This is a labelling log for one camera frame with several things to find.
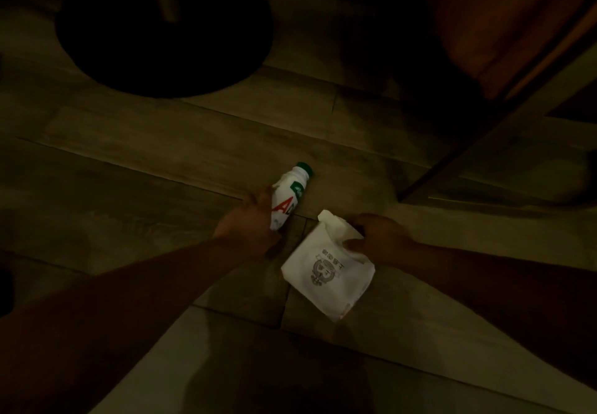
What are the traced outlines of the orange chair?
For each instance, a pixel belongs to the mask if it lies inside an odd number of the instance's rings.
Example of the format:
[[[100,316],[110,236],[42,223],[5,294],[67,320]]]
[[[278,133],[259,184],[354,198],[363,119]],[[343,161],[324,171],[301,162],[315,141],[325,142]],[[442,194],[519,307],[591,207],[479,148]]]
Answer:
[[[426,1],[448,58],[481,88],[485,119],[399,202],[472,207],[435,194],[597,80],[597,0]]]

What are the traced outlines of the person's left forearm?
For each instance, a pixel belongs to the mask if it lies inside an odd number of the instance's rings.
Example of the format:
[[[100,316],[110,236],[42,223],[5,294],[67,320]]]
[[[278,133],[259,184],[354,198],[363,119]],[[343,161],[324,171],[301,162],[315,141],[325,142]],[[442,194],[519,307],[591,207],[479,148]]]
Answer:
[[[86,414],[207,288],[269,247],[217,237],[0,318],[0,414]]]

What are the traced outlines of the round black table base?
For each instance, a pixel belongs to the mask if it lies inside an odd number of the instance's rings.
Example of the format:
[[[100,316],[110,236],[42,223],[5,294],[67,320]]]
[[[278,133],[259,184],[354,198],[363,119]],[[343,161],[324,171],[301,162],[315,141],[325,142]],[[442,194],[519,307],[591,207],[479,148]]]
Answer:
[[[65,0],[56,36],[75,66],[114,90],[176,99],[251,76],[274,34],[267,0],[178,0],[168,23],[157,0]]]

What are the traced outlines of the person's right hand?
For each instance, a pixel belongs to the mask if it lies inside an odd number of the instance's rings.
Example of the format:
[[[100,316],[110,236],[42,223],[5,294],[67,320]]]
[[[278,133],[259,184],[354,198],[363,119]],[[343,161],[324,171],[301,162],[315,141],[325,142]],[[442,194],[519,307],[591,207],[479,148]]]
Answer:
[[[369,240],[366,256],[375,265],[404,268],[424,250],[424,245],[414,241],[399,223],[388,217],[363,213],[351,222],[362,238]]]

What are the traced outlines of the person's right forearm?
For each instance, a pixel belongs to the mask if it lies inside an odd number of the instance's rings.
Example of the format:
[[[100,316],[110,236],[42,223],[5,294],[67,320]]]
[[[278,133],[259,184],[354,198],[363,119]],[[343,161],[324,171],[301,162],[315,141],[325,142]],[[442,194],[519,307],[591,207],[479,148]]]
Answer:
[[[597,271],[414,241],[400,251],[405,272],[597,391]]]

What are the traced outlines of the person's left hand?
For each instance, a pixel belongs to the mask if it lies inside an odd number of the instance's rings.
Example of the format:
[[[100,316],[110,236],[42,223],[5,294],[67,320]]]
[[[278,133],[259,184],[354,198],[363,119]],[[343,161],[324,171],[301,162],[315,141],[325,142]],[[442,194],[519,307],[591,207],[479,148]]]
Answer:
[[[281,235],[271,230],[271,215],[246,211],[241,202],[218,222],[213,239],[245,258],[260,258],[280,242]]]

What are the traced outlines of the white printed paper bag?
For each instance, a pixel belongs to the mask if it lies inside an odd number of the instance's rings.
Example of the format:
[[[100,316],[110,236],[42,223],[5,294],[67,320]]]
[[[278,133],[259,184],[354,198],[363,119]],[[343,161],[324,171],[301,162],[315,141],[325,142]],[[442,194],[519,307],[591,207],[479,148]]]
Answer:
[[[363,236],[343,218],[323,210],[318,224],[281,266],[282,276],[333,322],[362,297],[376,268],[363,254],[344,248]]]

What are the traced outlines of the white bottle with green cap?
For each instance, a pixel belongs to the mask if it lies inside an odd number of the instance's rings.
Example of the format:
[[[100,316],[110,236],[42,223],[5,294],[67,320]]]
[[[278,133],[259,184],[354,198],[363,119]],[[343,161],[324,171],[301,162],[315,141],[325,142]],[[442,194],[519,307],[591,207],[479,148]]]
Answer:
[[[311,167],[298,162],[273,185],[271,230],[278,231],[284,226],[300,203],[312,176]]]

